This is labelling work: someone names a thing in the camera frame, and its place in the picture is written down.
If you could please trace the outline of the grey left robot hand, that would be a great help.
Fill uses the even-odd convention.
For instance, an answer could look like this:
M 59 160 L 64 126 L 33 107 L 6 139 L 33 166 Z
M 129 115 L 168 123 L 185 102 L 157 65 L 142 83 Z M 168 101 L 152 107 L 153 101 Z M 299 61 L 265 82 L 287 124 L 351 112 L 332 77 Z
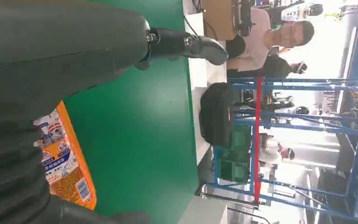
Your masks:
M 149 224 L 94 212 L 73 136 L 46 116 L 62 98 L 154 58 L 227 61 L 215 40 L 151 27 L 139 13 L 81 0 L 0 0 L 0 224 Z

